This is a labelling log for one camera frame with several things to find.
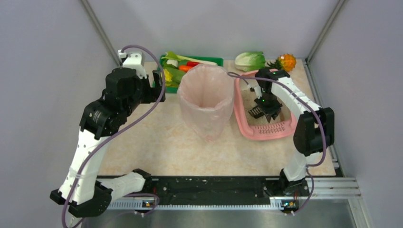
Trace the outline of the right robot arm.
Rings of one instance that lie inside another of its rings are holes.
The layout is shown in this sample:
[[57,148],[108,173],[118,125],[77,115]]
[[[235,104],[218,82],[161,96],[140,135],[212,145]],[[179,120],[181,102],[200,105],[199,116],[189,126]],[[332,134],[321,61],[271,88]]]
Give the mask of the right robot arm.
[[293,135],[296,152],[280,171],[275,193],[291,195],[303,188],[309,168],[321,165],[326,151],[334,143],[335,114],[330,108],[323,108],[313,102],[293,82],[285,70],[272,71],[269,68],[255,74],[258,85],[254,87],[255,118],[262,116],[275,120],[282,106],[286,106],[297,118]]

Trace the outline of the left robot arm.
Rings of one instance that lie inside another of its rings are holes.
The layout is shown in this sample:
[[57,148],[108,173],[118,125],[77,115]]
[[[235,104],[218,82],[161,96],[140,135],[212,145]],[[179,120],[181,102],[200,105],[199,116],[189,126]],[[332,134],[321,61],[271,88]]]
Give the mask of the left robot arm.
[[135,169],[108,180],[97,178],[109,142],[120,133],[140,104],[157,106],[165,100],[164,76],[153,71],[154,82],[135,69],[119,67],[106,76],[101,97],[83,111],[78,142],[68,175],[50,198],[76,218],[97,217],[113,201],[140,192],[149,173]]

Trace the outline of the pink plastic trash bag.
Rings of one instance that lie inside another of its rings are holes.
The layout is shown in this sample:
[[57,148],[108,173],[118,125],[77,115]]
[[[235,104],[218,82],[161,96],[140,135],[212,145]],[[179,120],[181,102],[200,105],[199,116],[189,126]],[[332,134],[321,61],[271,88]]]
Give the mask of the pink plastic trash bag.
[[221,66],[200,64],[185,73],[177,95],[186,126],[206,141],[216,140],[232,116],[234,84]]

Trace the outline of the black slotted litter scoop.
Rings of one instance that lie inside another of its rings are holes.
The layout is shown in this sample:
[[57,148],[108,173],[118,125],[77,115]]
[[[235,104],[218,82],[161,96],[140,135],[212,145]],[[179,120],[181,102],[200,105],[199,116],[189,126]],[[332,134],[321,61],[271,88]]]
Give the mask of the black slotted litter scoop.
[[264,111],[258,105],[248,110],[248,113],[255,119],[265,116]]

